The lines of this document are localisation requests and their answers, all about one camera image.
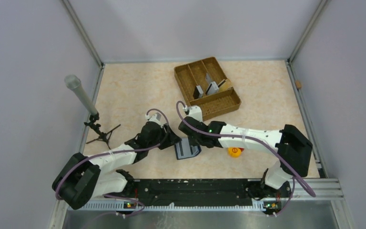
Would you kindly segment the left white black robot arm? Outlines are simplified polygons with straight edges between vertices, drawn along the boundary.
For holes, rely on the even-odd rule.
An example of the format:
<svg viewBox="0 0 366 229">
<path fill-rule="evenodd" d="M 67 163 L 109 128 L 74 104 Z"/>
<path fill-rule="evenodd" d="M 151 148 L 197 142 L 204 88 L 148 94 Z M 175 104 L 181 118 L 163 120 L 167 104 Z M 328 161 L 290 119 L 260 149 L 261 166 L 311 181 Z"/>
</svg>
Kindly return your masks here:
<svg viewBox="0 0 366 229">
<path fill-rule="evenodd" d="M 132 176 L 119 168 L 138 163 L 154 148 L 163 150 L 180 141 L 168 124 L 148 121 L 140 133 L 117 148 L 93 156 L 75 153 L 53 181 L 55 197 L 72 209 L 80 209 L 92 198 L 105 194 L 128 197 L 134 190 Z"/>
</svg>

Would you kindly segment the woven brown divided tray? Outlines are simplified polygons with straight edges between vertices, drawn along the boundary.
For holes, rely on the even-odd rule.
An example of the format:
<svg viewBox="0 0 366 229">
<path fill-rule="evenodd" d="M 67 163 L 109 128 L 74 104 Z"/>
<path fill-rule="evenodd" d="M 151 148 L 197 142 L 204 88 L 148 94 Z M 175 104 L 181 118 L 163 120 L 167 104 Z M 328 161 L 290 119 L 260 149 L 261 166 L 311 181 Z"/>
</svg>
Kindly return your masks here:
<svg viewBox="0 0 366 229">
<path fill-rule="evenodd" d="M 174 67 L 174 76 L 188 106 L 201 108 L 203 120 L 238 110 L 241 99 L 215 57 Z"/>
</svg>

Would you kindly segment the navy blue card holder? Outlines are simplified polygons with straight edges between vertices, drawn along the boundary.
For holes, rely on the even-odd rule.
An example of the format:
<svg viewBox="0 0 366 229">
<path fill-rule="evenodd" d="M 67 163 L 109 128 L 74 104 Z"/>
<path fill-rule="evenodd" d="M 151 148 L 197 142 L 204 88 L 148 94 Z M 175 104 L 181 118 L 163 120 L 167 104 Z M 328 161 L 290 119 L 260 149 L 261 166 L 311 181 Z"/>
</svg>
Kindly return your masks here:
<svg viewBox="0 0 366 229">
<path fill-rule="evenodd" d="M 188 138 L 182 138 L 180 142 L 174 145 L 174 149 L 177 160 L 196 157 L 202 151 L 200 146 L 191 145 Z"/>
</svg>

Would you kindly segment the dark grey credit card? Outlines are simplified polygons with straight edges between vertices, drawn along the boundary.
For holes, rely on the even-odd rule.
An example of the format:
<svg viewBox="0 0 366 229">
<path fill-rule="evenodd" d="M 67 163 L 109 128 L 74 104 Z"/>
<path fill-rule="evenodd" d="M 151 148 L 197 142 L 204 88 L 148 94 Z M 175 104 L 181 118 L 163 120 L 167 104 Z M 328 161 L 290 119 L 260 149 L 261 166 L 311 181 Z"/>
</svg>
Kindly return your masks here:
<svg viewBox="0 0 366 229">
<path fill-rule="evenodd" d="M 195 88 L 194 88 L 194 91 L 193 91 L 193 98 L 194 99 L 200 99 L 203 97 L 203 90 L 202 90 L 202 87 L 200 85 L 197 85 Z"/>
</svg>

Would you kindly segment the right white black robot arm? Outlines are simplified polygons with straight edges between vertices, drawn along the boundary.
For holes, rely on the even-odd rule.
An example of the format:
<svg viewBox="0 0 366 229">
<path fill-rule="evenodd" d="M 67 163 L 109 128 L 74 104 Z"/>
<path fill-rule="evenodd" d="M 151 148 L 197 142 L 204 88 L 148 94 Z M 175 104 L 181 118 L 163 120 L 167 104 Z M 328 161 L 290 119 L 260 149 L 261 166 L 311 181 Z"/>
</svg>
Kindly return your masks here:
<svg viewBox="0 0 366 229">
<path fill-rule="evenodd" d="M 195 144 L 207 148 L 237 147 L 263 151 L 278 161 L 267 169 L 260 184 L 261 192 L 274 196 L 287 180 L 294 178 L 312 197 L 316 194 L 304 178 L 308 174 L 313 144 L 294 125 L 285 124 L 280 130 L 253 130 L 221 121 L 206 125 L 193 117 L 181 120 L 178 129 Z"/>
</svg>

